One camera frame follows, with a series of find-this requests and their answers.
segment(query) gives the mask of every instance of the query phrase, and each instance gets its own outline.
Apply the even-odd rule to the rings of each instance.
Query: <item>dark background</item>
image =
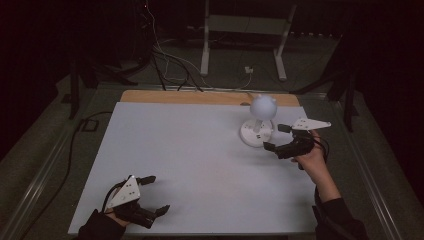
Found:
[[[239,2],[242,1],[212,0],[211,11],[269,17],[287,14],[282,10],[287,9],[285,7],[269,8],[258,1]],[[192,35],[186,26],[203,25],[202,1],[152,0],[149,3],[157,23],[169,36],[190,38]],[[134,37],[127,34],[128,26],[132,26],[128,24],[132,4],[112,0],[102,4],[103,8],[98,1],[1,3],[0,159],[56,97],[55,83],[69,74],[65,43],[70,35],[79,39],[83,49],[102,63],[113,64],[119,62],[119,58],[128,57],[125,52],[129,50],[120,46]],[[356,89],[364,94],[422,203],[423,16],[423,4],[412,0],[302,1],[291,29],[296,37],[313,33],[340,38],[343,34],[327,70],[346,63],[359,68]]]

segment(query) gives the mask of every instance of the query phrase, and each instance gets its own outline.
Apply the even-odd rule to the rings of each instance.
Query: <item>black sleeve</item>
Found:
[[[77,240],[118,240],[124,235],[125,227],[122,227],[113,219],[93,211],[87,223],[78,231]]]
[[[364,224],[353,218],[342,198],[322,203],[321,206],[326,219],[314,209],[318,221],[315,228],[317,240],[368,240]]]

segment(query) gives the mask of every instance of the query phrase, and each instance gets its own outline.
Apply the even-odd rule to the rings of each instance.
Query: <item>gray floor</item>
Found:
[[[212,49],[210,74],[201,79],[197,70],[189,63],[197,84],[204,90],[222,91],[267,91],[286,92],[297,89],[319,78],[337,41],[323,38],[289,38],[283,54],[288,81],[279,82],[272,56],[272,47],[267,44],[253,48]],[[162,49],[200,66],[201,41],[184,44],[166,41]],[[249,75],[244,66],[252,66],[254,72],[249,84]],[[160,67],[165,71],[164,62]],[[185,74],[173,64],[168,67],[167,78],[184,78]],[[122,92],[129,87],[103,82],[96,90],[82,89],[82,107],[76,119],[100,111],[112,111]],[[130,78],[139,84],[133,89],[159,89],[155,70],[148,66]],[[170,80],[181,83],[181,80]],[[175,90],[178,84],[167,84]],[[422,239],[424,236],[424,210],[413,195],[383,134],[361,97],[356,93],[355,107],[358,116],[353,118],[354,132],[348,133],[340,122],[342,102],[328,102],[323,96],[329,84],[299,96],[310,118],[326,119],[333,126],[321,131],[329,140],[331,153],[329,168],[353,215],[364,221],[370,239]],[[0,163],[0,227],[13,218],[18,203],[40,167],[54,161],[48,179],[41,186],[35,204],[27,204],[30,214],[23,219],[25,228],[31,222],[63,179],[70,152],[70,134],[76,121],[68,120],[70,106],[60,100],[69,92],[69,79],[58,83],[60,94],[33,124],[16,146]],[[26,239],[70,239],[67,230],[78,203],[80,194],[96,157],[103,134],[107,128],[109,114],[96,117],[100,121],[96,132],[79,132],[73,146],[72,167],[62,191],[46,212],[28,232]],[[202,239],[245,239],[243,237],[203,237]],[[286,239],[284,236],[250,236],[249,239]],[[149,237],[149,239],[175,239],[172,237]],[[289,239],[314,239],[313,235],[289,236]]]

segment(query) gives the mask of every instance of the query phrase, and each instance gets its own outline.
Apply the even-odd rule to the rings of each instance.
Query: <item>white table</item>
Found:
[[[302,107],[279,107],[275,123],[306,117]],[[311,233],[314,185],[304,171],[239,137],[250,119],[237,105],[117,103],[69,233],[77,234],[107,191],[128,175],[155,175],[142,186],[143,208],[171,205],[151,229],[136,235],[255,235]],[[291,141],[276,132],[273,142]]]

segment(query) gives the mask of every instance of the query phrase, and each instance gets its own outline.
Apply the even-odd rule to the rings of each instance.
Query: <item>human hand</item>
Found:
[[[311,130],[310,133],[318,143],[315,143],[311,152],[297,156],[292,161],[300,163],[312,181],[317,185],[322,202],[340,198],[340,192],[325,163],[323,152],[325,150],[319,144],[320,137],[318,132]]]
[[[120,189],[121,188],[117,188],[115,190],[115,193],[113,194],[113,196],[115,196],[116,193],[118,193]],[[125,220],[122,220],[122,219],[118,218],[116,216],[115,212],[113,211],[113,208],[107,208],[106,211],[105,211],[105,215],[108,216],[108,217],[110,217],[112,220],[114,220],[115,222],[117,222],[122,227],[126,227],[126,226],[128,226],[131,223],[131,222],[128,222],[128,221],[125,221]]]

